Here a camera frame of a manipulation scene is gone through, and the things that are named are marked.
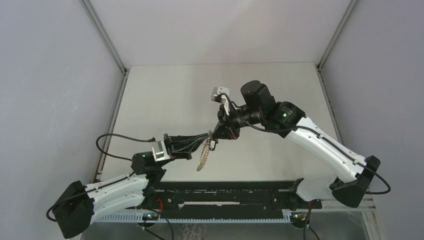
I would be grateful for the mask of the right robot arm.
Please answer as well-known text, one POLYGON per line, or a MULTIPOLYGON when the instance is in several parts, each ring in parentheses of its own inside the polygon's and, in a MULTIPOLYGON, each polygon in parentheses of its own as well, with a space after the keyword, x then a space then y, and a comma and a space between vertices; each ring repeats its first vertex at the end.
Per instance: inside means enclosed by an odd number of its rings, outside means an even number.
POLYGON ((245 83, 240 92, 245 104, 236 107, 230 100, 229 89, 213 89, 211 100, 220 103, 220 107, 212 138, 236 140, 244 127, 277 134, 309 151, 336 175, 335 180, 323 184, 302 178, 289 194, 293 207, 302 208, 308 202, 330 196, 350 208, 360 205, 369 194, 373 178, 378 176, 381 161, 377 157, 351 151, 321 130, 299 107, 288 101, 276 101, 268 87, 258 80, 245 83))

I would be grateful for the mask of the metal keyring with small rings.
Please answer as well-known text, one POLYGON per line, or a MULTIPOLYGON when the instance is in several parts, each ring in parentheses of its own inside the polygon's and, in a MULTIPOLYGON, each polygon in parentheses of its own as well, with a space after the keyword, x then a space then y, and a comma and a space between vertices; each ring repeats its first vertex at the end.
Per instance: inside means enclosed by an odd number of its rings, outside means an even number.
POLYGON ((196 168, 197 172, 200 172, 206 165, 207 158, 211 150, 211 143, 213 140, 212 135, 212 131, 209 130, 206 139, 202 142, 202 151, 199 158, 198 166, 196 168))

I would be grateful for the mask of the black key tag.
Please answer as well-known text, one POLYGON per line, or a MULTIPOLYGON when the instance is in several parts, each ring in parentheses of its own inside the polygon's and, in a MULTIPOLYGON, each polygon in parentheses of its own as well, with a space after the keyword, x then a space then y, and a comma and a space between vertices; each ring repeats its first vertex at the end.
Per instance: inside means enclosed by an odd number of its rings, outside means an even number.
POLYGON ((209 143, 209 150, 214 151, 218 143, 219 141, 217 139, 212 139, 209 143))

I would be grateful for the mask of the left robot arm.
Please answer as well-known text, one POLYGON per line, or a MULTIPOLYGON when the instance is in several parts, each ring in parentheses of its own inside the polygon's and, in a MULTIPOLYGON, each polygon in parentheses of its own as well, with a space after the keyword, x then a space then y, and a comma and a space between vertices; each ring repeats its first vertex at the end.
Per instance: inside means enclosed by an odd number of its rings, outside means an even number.
POLYGON ((58 224, 64 238, 76 237, 96 220, 117 211, 153 207, 158 201, 157 188, 166 173, 164 166, 178 159, 190 160, 199 147, 208 151, 216 144, 211 133, 165 134, 162 140, 131 140, 151 144, 151 151, 135 153, 129 159, 131 172, 89 184, 75 181, 46 211, 46 218, 58 224))

